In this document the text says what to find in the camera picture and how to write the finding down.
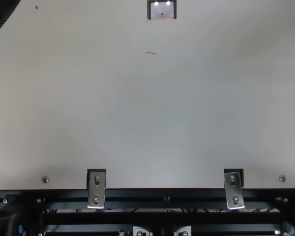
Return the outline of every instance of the bolt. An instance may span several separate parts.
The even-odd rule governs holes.
[[[48,183],[49,182],[49,177],[48,176],[43,176],[42,181],[44,183]]]
[[[94,202],[94,204],[99,203],[99,197],[97,195],[93,198],[93,202]]]
[[[233,202],[235,205],[237,205],[239,202],[239,198],[237,196],[233,196]]]
[[[286,176],[285,175],[280,175],[280,181],[285,182],[286,181]]]

